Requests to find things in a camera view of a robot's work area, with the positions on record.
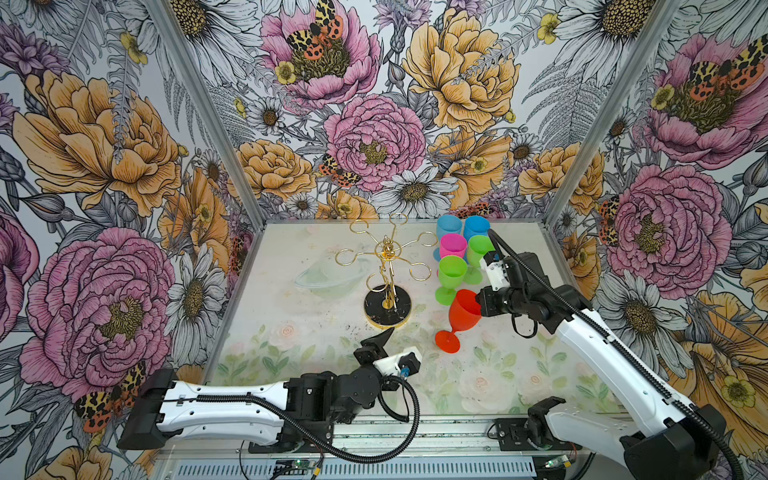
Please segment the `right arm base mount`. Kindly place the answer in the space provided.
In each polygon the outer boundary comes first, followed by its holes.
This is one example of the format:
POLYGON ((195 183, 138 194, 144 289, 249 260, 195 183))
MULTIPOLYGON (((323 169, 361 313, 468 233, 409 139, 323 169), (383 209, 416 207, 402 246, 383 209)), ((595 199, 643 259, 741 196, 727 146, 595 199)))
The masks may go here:
POLYGON ((575 446, 570 442, 546 437, 535 440, 527 423, 528 419, 523 417, 495 419, 486 431, 486 436, 495 441, 503 452, 562 451, 573 453, 582 449, 581 446, 575 446))

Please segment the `blue wine glass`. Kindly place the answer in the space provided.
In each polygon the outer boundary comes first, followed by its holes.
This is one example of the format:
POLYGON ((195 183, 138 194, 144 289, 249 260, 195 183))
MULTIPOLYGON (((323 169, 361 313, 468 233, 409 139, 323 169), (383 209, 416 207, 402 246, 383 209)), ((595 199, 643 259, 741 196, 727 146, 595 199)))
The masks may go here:
POLYGON ((438 246, 435 248, 433 252, 433 257, 436 261, 439 261, 439 242, 440 238, 449 233, 457 233, 461 234, 463 228, 462 221, 453 215, 443 215, 441 216, 437 221, 437 236, 438 236, 438 246))
POLYGON ((490 227, 488 219, 478 215, 469 216, 464 221, 463 236, 467 241, 474 236, 486 236, 490 227))

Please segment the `red wine glass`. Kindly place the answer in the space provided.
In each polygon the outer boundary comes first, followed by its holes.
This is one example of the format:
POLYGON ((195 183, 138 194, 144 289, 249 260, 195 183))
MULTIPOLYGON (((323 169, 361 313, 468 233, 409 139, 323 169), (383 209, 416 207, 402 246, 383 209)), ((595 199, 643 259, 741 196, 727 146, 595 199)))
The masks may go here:
POLYGON ((461 348, 457 333, 474 328, 482 318, 482 308, 476 296, 475 292, 467 289, 456 293, 448 312, 451 329, 441 330, 435 335, 435 343, 443 352, 457 353, 461 348))

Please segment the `blue wine glass front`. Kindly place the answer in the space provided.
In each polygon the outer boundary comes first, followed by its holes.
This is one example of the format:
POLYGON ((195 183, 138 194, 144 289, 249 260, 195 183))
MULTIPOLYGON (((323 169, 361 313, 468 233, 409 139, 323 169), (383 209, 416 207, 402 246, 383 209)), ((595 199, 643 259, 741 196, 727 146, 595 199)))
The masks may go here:
POLYGON ((438 246, 435 248, 433 252, 433 257, 436 261, 439 261, 439 242, 440 238, 449 233, 457 233, 461 234, 463 228, 462 221, 453 215, 443 215, 441 216, 437 221, 437 236, 438 236, 438 246))

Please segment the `green wine glass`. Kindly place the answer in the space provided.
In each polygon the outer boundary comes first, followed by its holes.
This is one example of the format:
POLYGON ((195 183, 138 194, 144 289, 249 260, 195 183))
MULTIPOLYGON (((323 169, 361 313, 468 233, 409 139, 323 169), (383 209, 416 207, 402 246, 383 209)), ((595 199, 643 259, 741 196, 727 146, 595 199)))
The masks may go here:
POLYGON ((438 280, 440 287, 435 291, 436 301, 444 306, 450 306, 458 289, 463 284, 468 266, 459 256, 448 255, 439 261, 438 280))
POLYGON ((468 265, 464 281, 470 285, 478 285, 483 280, 480 261, 490 251, 494 250, 493 243, 486 235, 474 235, 468 241, 466 260, 468 265))

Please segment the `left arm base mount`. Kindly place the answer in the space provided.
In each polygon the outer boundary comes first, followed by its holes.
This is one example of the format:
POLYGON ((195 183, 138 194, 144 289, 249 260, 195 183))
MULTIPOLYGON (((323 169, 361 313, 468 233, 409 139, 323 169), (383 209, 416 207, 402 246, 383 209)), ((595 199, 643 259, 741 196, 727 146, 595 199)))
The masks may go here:
MULTIPOLYGON (((329 422, 303 422, 303 425, 318 438, 332 442, 334 425, 329 422)), ((250 454, 288 454, 288 453, 320 453, 322 449, 313 441, 305 438, 295 428, 285 424, 277 436, 277 442, 270 446, 260 446, 249 442, 247 451, 250 454)))

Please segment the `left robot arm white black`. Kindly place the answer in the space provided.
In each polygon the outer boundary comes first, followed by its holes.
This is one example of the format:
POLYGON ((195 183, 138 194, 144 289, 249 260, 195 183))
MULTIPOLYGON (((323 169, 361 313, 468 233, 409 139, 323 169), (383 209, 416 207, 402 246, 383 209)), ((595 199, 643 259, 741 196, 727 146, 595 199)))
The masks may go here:
POLYGON ((213 386, 183 381, 171 369, 141 386, 118 441, 122 450, 153 450, 177 439, 240 439, 259 451, 285 452, 304 440, 328 440, 337 424, 350 424, 419 372, 415 348, 390 355, 388 329, 355 351, 347 374, 305 373, 257 386, 213 386))

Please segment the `pink wine glass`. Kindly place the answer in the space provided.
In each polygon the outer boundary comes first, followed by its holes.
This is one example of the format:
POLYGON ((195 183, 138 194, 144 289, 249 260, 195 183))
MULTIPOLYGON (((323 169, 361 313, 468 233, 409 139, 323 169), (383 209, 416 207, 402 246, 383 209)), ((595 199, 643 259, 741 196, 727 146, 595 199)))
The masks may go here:
POLYGON ((457 233, 445 234, 439 242, 439 258, 448 256, 464 258, 468 248, 468 242, 463 235, 457 233))

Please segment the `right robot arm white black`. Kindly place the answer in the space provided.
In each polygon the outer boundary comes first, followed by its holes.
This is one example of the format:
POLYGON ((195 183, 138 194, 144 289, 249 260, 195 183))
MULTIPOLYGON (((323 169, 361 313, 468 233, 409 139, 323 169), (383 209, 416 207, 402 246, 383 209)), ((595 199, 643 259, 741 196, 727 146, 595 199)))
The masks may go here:
POLYGON ((496 246, 480 266, 490 281, 476 296, 483 316, 526 316, 545 328, 580 356, 631 417, 602 419, 550 396, 528 410, 532 445, 572 442, 623 465, 636 479, 700 479, 719 458, 732 478, 743 478, 722 414, 711 405, 696 406, 663 380, 573 287, 553 288, 536 255, 496 246))

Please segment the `green wine glass front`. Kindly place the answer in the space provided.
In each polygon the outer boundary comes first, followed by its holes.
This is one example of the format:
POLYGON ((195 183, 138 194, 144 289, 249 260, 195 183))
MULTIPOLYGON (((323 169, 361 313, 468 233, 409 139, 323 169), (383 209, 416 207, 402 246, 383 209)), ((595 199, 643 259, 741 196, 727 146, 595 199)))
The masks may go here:
POLYGON ((486 235, 474 235, 468 241, 466 260, 468 265, 464 281, 470 285, 478 285, 483 280, 480 261, 490 251, 494 250, 493 243, 486 235))

